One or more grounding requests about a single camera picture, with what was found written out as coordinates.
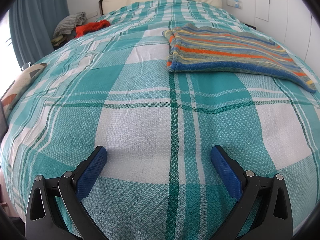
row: teal curtain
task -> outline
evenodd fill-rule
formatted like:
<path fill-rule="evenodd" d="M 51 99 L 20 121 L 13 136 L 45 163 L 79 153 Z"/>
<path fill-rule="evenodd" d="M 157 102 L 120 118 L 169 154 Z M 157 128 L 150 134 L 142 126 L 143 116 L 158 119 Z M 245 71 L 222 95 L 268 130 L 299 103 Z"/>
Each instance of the teal curtain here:
<path fill-rule="evenodd" d="M 9 10 L 12 45 L 18 63 L 37 62 L 53 52 L 57 24 L 69 15 L 67 0 L 16 0 Z"/>

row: blue gripper pad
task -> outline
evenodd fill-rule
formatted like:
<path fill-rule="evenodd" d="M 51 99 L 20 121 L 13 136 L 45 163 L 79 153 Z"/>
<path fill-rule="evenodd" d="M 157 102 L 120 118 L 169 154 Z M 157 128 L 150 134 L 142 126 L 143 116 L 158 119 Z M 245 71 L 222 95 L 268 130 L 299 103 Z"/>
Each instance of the blue gripper pad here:
<path fill-rule="evenodd" d="M 241 181 L 216 147 L 211 150 L 211 162 L 227 188 L 229 195 L 239 201 L 242 196 Z"/>
<path fill-rule="evenodd" d="M 79 201 L 89 195 L 106 162 L 107 151 L 104 147 L 101 147 L 88 167 L 84 170 L 81 177 L 78 179 L 76 185 L 76 196 Z"/>

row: bedspread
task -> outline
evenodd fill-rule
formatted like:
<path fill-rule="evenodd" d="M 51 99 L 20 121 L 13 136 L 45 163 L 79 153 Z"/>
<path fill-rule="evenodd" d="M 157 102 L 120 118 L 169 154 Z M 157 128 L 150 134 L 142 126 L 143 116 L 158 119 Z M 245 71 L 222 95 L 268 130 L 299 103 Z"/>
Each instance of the bedspread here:
<path fill-rule="evenodd" d="M 162 32 L 192 22 L 269 37 L 191 0 L 134 3 L 103 19 L 111 27 L 41 59 L 46 69 L 9 116 L 0 161 L 22 219 L 37 174 L 61 176 L 101 145 L 108 161 L 82 202 L 109 239 L 208 239 L 235 203 L 210 161 L 221 145 L 245 170 L 284 176 L 299 228 L 319 199 L 319 92 L 262 75 L 169 73 Z"/>

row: pillow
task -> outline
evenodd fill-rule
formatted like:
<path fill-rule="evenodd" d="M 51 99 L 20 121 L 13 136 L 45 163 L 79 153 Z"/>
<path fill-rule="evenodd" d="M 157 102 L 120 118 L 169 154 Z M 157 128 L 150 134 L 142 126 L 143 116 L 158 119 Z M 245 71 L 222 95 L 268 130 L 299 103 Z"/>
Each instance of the pillow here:
<path fill-rule="evenodd" d="M 57 38 L 63 34 L 71 34 L 72 30 L 78 26 L 82 25 L 87 20 L 87 15 L 85 12 L 76 13 L 65 17 L 60 21 L 54 30 L 53 38 Z"/>
<path fill-rule="evenodd" d="M 28 67 L 24 70 L 14 81 L 11 87 L 6 91 L 1 98 L 1 103 L 4 111 L 4 117 L 7 120 L 14 105 L 24 94 L 24 92 L 31 86 L 31 84 L 42 73 L 43 69 L 47 66 L 46 63 L 39 63 Z"/>

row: red cloth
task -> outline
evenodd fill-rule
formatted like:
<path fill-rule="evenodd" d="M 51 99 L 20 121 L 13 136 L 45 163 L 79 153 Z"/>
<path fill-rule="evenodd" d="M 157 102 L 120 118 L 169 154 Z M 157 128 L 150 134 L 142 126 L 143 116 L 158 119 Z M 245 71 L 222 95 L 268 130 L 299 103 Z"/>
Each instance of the red cloth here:
<path fill-rule="evenodd" d="M 76 27 L 76 33 L 77 33 L 76 38 L 79 38 L 88 32 L 95 32 L 104 27 L 109 27 L 109 26 L 110 26 L 110 22 L 108 22 L 107 20 L 102 20 L 97 23 L 88 23 L 85 25 L 78 26 Z"/>

